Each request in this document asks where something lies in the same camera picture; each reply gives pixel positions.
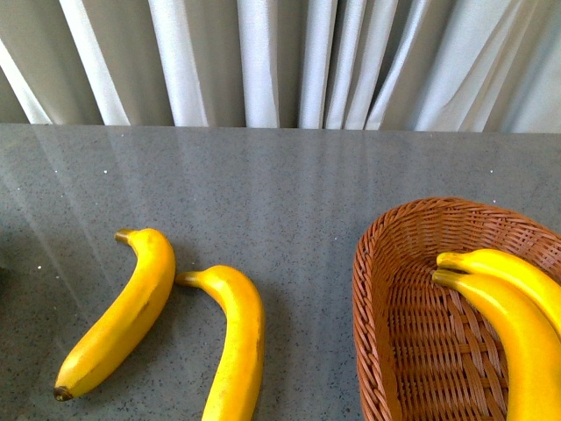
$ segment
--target yellow banana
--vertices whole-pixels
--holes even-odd
[[[561,342],[534,303],[491,275],[438,269],[432,279],[462,294],[499,334],[508,362],[507,421],[561,420]]]
[[[483,248],[470,253],[441,253],[437,265],[469,274],[493,275],[511,283],[539,307],[561,340],[561,286],[524,259]]]
[[[226,315],[226,340],[202,421],[250,421],[259,396],[265,352],[265,311],[252,281],[228,266],[175,277],[203,289]]]
[[[57,401],[83,395],[113,373],[148,333],[174,284],[174,250],[161,232],[122,229],[115,239],[132,247],[137,266],[115,302],[62,363],[54,384]]]

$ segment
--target brown banana tip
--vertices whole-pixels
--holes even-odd
[[[117,241],[120,241],[121,243],[127,243],[129,242],[129,236],[134,232],[134,230],[130,229],[130,228],[121,228],[120,230],[117,230],[117,232],[115,232],[115,239]]]
[[[175,277],[175,283],[183,287],[194,287],[198,272],[181,272]]]
[[[59,386],[53,390],[54,398],[59,402],[69,401],[73,398],[66,386]]]

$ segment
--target brown wicker basket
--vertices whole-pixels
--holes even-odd
[[[493,327],[430,280],[443,251],[491,247],[561,279],[561,237],[523,215],[456,197],[406,203],[360,239],[353,327],[367,420],[504,420],[507,361]]]

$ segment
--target curtain fold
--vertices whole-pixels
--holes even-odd
[[[6,0],[0,123],[561,132],[555,0]]]

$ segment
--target countertop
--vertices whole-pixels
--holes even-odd
[[[151,226],[178,271],[239,268],[266,309],[255,420],[362,419],[352,260],[384,211],[461,196],[561,232],[561,136],[0,125],[0,418],[200,419],[225,318],[174,287],[97,389],[53,399],[60,364],[136,264]]]

